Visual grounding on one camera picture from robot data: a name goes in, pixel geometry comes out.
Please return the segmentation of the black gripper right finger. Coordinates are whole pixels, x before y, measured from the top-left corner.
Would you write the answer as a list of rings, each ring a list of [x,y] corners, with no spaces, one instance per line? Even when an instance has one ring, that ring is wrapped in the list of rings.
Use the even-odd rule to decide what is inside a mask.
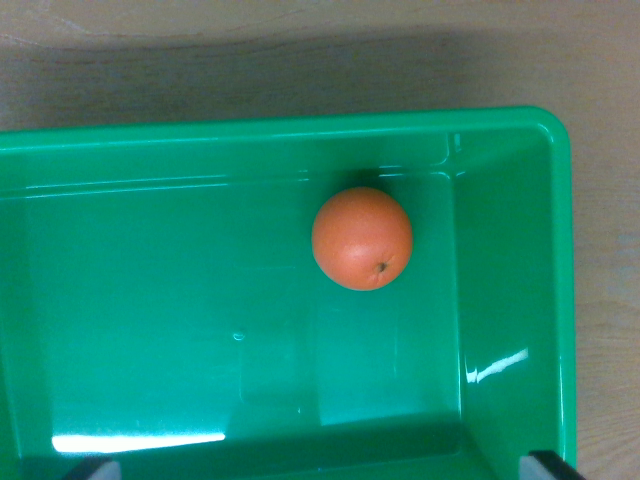
[[[555,451],[536,450],[519,460],[520,480],[586,480]]]

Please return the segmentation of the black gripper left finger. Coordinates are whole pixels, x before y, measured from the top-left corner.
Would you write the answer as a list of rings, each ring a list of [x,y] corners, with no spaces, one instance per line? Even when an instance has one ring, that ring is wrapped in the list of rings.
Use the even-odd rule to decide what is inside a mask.
[[[107,457],[89,457],[67,472],[62,480],[121,480],[121,466]]]

